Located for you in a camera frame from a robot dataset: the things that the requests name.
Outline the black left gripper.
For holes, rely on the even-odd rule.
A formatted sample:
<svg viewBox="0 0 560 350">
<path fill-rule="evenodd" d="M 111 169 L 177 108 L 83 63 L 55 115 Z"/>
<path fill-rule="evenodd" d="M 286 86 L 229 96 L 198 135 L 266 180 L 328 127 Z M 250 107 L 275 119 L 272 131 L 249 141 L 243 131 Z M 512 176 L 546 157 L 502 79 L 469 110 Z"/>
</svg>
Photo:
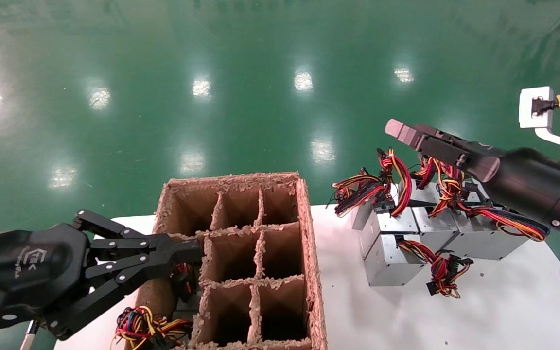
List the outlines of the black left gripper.
<svg viewBox="0 0 560 350">
<path fill-rule="evenodd" d="M 101 238 L 89 246 L 83 232 Z M 90 263 L 90 256 L 106 262 Z M 65 341 L 146 282 L 203 256 L 196 240 L 144 235 L 87 209 L 77 213 L 73 227 L 2 232 L 0 329 L 44 314 L 47 330 Z"/>
</svg>

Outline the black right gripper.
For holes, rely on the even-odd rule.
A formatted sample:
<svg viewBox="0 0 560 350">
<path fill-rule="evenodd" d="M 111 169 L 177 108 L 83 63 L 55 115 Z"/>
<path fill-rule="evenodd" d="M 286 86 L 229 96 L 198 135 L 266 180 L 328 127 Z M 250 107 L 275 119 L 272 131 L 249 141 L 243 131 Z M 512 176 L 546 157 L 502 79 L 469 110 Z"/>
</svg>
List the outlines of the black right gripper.
<svg viewBox="0 0 560 350">
<path fill-rule="evenodd" d="M 505 151 L 393 118 L 387 121 L 385 133 L 424 156 L 456 168 L 468 169 L 477 157 L 474 166 L 489 171 L 487 177 L 481 175 L 477 180 L 493 201 L 560 232 L 560 162 L 533 148 Z"/>
</svg>

